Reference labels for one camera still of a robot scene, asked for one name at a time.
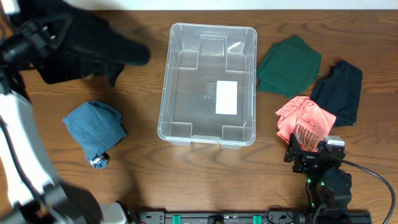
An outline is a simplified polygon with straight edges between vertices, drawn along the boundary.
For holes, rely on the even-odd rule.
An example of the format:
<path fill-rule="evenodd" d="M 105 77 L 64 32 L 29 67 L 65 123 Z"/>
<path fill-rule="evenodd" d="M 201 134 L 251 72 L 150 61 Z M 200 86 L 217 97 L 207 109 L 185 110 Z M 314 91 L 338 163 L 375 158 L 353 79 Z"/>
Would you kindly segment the coral pink printed shirt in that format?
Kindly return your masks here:
<path fill-rule="evenodd" d="M 308 96 L 296 96 L 278 109 L 277 135 L 289 143 L 294 134 L 304 151 L 314 151 L 332 129 L 336 116 L 320 108 Z"/>

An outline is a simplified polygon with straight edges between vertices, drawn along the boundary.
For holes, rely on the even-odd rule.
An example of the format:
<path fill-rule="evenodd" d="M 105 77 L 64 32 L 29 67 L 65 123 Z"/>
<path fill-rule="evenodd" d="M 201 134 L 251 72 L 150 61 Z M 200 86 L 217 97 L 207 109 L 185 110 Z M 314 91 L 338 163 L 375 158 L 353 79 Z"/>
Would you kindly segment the black garment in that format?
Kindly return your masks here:
<path fill-rule="evenodd" d="M 22 15 L 47 19 L 51 34 L 60 44 L 47 56 L 31 60 L 48 84 L 104 76 L 111 86 L 126 65 L 142 66 L 149 49 L 124 38 L 108 22 L 64 1 L 21 1 Z"/>

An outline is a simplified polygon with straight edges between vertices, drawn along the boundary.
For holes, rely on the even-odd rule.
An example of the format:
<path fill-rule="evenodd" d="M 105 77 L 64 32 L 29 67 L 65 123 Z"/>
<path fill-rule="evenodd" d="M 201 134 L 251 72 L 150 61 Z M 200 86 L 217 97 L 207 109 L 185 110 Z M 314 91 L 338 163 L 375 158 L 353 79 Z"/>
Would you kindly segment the dark navy garment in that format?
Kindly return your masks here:
<path fill-rule="evenodd" d="M 357 122 L 363 72 L 345 60 L 332 66 L 328 77 L 317 81 L 310 99 L 336 116 L 335 127 Z"/>

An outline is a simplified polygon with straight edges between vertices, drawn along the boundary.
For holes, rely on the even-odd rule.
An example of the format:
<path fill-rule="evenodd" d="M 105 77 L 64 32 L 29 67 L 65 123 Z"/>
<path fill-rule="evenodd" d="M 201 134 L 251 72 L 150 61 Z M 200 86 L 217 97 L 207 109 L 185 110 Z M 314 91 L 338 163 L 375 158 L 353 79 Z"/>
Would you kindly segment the dark green garment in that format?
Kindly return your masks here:
<path fill-rule="evenodd" d="M 269 49 L 257 69 L 257 90 L 297 96 L 315 81 L 321 61 L 319 52 L 293 35 Z"/>

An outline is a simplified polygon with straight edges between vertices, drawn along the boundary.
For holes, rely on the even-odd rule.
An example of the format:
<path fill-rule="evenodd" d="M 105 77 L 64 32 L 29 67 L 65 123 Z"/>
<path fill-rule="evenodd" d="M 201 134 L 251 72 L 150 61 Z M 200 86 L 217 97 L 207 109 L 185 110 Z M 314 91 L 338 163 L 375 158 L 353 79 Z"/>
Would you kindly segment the clear plastic storage bin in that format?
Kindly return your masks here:
<path fill-rule="evenodd" d="M 170 28 L 158 136 L 175 145 L 240 149 L 256 140 L 257 32 L 176 23 Z M 237 115 L 216 114 L 217 81 L 238 83 Z"/>

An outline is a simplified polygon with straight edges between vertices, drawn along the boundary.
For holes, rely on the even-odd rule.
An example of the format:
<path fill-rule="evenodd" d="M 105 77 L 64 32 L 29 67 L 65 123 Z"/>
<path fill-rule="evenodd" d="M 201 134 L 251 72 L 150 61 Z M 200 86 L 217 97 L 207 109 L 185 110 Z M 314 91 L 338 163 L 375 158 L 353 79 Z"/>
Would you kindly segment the blue garment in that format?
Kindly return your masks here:
<path fill-rule="evenodd" d="M 95 169 L 108 165 L 107 152 L 126 137 L 122 115 L 100 101 L 87 101 L 62 119 L 72 138 L 81 146 Z"/>

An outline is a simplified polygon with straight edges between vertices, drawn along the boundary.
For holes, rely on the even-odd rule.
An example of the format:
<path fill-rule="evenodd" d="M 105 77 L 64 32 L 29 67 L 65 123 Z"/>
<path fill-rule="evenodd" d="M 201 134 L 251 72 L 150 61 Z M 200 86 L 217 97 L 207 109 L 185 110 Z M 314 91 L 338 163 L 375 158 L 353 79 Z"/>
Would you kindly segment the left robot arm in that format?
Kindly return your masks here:
<path fill-rule="evenodd" d="M 1 223 L 132 223 L 119 202 L 100 204 L 87 190 L 66 184 L 37 131 L 21 66 L 59 48 L 72 17 L 30 20 L 1 46 L 1 161 L 11 213 Z"/>

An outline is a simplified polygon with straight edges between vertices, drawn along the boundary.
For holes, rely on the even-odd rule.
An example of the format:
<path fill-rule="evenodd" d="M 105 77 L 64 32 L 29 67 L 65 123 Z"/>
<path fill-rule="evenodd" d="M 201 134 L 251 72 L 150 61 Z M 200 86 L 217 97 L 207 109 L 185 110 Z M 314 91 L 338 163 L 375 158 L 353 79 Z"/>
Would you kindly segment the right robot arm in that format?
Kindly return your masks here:
<path fill-rule="evenodd" d="M 340 169 L 345 156 L 345 142 L 338 136 L 326 136 L 314 151 L 305 151 L 296 135 L 290 135 L 284 162 L 293 162 L 292 170 L 307 176 L 306 192 L 313 209 L 323 205 L 329 212 L 347 210 L 352 176 Z"/>

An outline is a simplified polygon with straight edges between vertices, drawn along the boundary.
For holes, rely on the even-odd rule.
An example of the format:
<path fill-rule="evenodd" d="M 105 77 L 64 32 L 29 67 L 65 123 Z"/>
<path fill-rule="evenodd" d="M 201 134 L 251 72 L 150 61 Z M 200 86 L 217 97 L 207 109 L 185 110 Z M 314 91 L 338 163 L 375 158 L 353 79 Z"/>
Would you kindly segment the white label in bin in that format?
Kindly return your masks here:
<path fill-rule="evenodd" d="M 234 81 L 217 81 L 216 114 L 237 115 L 238 83 Z"/>

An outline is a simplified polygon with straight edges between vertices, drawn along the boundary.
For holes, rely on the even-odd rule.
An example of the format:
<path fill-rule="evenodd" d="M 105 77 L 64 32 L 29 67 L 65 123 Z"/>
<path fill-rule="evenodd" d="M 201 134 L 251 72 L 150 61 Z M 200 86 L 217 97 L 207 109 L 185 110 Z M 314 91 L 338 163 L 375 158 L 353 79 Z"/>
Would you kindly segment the black mounting rail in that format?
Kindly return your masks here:
<path fill-rule="evenodd" d="M 264 213 L 169 213 L 141 212 L 138 224 L 371 224 L 369 213 L 349 213 L 342 216 L 327 217 L 318 215 L 312 218 L 302 212 L 283 212 L 270 210 Z"/>

